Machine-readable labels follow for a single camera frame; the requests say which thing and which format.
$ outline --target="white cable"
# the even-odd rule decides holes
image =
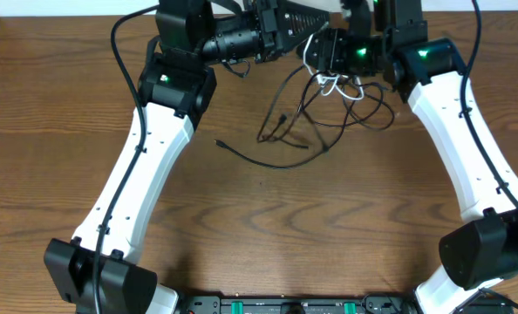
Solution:
[[[356,80],[356,82],[354,83],[356,86],[358,86],[359,90],[360,90],[360,97],[359,98],[353,98],[353,97],[350,97],[348,95],[346,95],[344,93],[343,90],[340,89],[340,87],[337,86],[337,91],[340,92],[341,95],[343,95],[344,98],[346,99],[349,99],[349,100],[353,100],[353,101],[358,101],[358,100],[362,100],[364,99],[365,97],[365,94],[364,94],[364,87],[362,87],[362,81],[360,81],[360,78],[359,77],[355,77],[354,78]]]
[[[335,79],[335,80],[334,80],[334,81],[335,81],[335,83],[333,83],[333,84],[332,84],[332,88],[331,88],[331,90],[330,90],[329,92],[327,92],[327,93],[321,92],[321,94],[322,94],[323,96],[329,96],[329,95],[331,95],[331,93],[335,90],[335,87],[337,87],[337,83],[338,83],[338,78],[339,78],[339,77],[340,77],[340,75],[339,75],[339,76],[337,76],[337,79]]]
[[[305,67],[308,69],[308,72],[310,73],[311,76],[314,76],[315,73],[313,73],[313,71],[311,70],[311,67],[310,65],[308,65],[307,61],[306,61],[306,57],[307,57],[307,54],[308,54],[308,50],[310,48],[310,45],[311,45],[311,41],[313,40],[313,36],[315,34],[311,34],[310,38],[308,39],[308,42],[307,44],[305,45],[305,48],[303,49],[303,65],[305,65]],[[335,90],[337,90],[344,98],[348,99],[348,100],[353,100],[353,101],[358,101],[358,100],[362,100],[364,99],[364,88],[361,87],[360,85],[362,85],[359,77],[355,76],[354,77],[354,80],[355,80],[355,84],[356,86],[359,87],[359,91],[360,91],[360,97],[359,98],[354,98],[352,96],[348,96],[346,95],[343,90],[338,87],[338,80],[341,78],[340,75],[336,75],[334,77],[327,77],[327,76],[324,76],[323,74],[320,74],[320,75],[317,75],[317,83],[320,85],[320,86],[325,86],[327,85],[327,83],[329,81],[334,81],[331,89],[329,90],[329,92],[325,93],[325,92],[321,92],[321,95],[323,96],[329,96],[331,95]]]

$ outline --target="wooden table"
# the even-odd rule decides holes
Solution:
[[[466,57],[474,14],[428,13],[431,37]],[[96,201],[126,138],[133,100],[109,45],[116,17],[5,18],[0,27],[0,311],[69,312],[44,266],[52,237],[67,240]],[[518,174],[518,13],[486,13],[474,92]],[[152,17],[129,22],[119,47],[136,79]],[[383,133],[362,127],[292,171],[253,166],[215,146],[222,139],[257,159],[301,160],[255,134],[294,55],[254,65],[241,80],[215,67],[211,107],[171,173],[150,222],[140,265],[160,282],[226,295],[363,295],[405,292],[440,264],[438,241],[461,225],[452,184],[424,127],[397,95]],[[291,82],[278,114],[307,80]],[[338,98],[311,113],[340,122]],[[376,122],[388,117],[381,113]],[[306,124],[298,134],[310,135]],[[336,131],[326,134],[335,136]],[[498,291],[518,301],[518,277]]]

